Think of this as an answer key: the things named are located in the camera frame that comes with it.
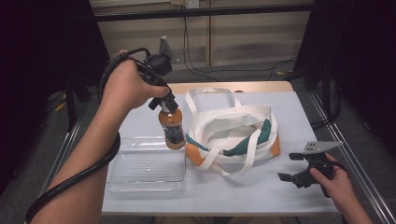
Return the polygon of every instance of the white tote bag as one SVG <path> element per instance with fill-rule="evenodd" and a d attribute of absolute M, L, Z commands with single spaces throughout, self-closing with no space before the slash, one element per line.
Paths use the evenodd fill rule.
<path fill-rule="evenodd" d="M 228 108 L 198 111 L 192 96 L 197 93 L 223 92 L 233 100 Z M 186 154 L 202 170 L 212 167 L 221 175 L 242 175 L 254 161 L 280 154 L 277 123 L 269 105 L 241 105 L 227 89 L 189 90 L 186 102 L 192 116 L 186 133 Z M 225 171 L 221 163 L 244 163 L 234 173 Z"/>

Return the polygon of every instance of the wall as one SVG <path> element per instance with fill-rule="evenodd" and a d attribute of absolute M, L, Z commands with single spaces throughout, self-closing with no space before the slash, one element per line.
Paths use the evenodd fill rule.
<path fill-rule="evenodd" d="M 121 6 L 115 6 L 114 2 L 108 0 L 91 0 L 95 14 L 179 8 L 164 0 L 146 1 L 146 4 L 144 1 L 132 0 L 117 2 Z M 200 7 L 249 7 L 309 2 L 312 1 L 206 0 L 200 1 Z M 288 59 L 298 54 L 308 17 L 309 12 L 290 12 L 187 18 L 191 60 L 195 66 L 200 67 Z M 99 22 L 99 27 L 110 57 L 114 57 L 119 49 L 146 47 L 156 52 L 160 37 L 166 35 L 180 61 L 174 69 L 184 68 L 183 18 L 106 21 Z"/>

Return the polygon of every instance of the table surface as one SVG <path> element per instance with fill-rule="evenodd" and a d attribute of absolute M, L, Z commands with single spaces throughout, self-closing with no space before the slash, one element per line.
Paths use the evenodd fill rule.
<path fill-rule="evenodd" d="M 297 189 L 279 180 L 277 173 L 292 175 L 306 169 L 306 161 L 291 161 L 289 153 L 301 152 L 308 141 L 316 141 L 301 103 L 288 82 L 181 83 L 169 85 L 183 112 L 187 130 L 191 112 L 184 100 L 188 89 L 202 87 L 243 91 L 235 96 L 243 105 L 270 105 L 278 122 L 280 156 L 256 161 L 245 175 L 222 177 L 213 170 L 201 171 L 186 161 L 186 188 L 181 192 L 136 194 L 109 192 L 106 184 L 104 215 L 135 216 L 320 216 L 338 211 L 332 200 L 323 196 L 319 186 Z M 228 106 L 225 95 L 195 98 L 201 109 Z M 132 111 L 120 128 L 121 137 L 163 136 L 155 111 L 141 106 Z"/>

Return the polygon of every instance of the hand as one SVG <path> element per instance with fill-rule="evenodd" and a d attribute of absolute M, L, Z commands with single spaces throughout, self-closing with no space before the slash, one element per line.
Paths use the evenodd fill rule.
<path fill-rule="evenodd" d="M 336 161 L 333 156 L 326 155 L 329 160 Z M 315 168 L 312 168 L 309 172 L 327 190 L 338 210 L 343 210 L 348 204 L 359 202 L 345 170 L 334 165 L 333 179 L 328 179 Z"/>
<path fill-rule="evenodd" d="M 138 108 L 150 97 L 164 97 L 169 92 L 166 87 L 150 86 L 139 76 L 132 60 L 120 63 L 110 75 L 105 87 L 102 105 L 115 106 L 128 113 Z"/>

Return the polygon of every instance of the power outlet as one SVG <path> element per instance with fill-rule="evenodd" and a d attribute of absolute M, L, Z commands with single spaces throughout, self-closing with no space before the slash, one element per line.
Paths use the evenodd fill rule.
<path fill-rule="evenodd" d="M 199 0 L 186 0 L 186 8 L 199 8 Z"/>

